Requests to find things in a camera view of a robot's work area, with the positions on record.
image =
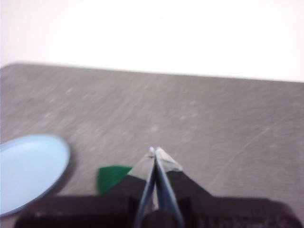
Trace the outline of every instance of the green object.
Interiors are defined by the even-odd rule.
[[[101,167],[97,171],[97,190],[103,194],[117,184],[132,169],[130,166],[112,165]]]

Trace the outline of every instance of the gray table surface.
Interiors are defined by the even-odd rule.
[[[302,83],[6,66],[1,142],[35,133],[71,147],[49,195],[96,194],[99,167],[134,165],[161,146],[212,194],[280,200],[304,221]]]

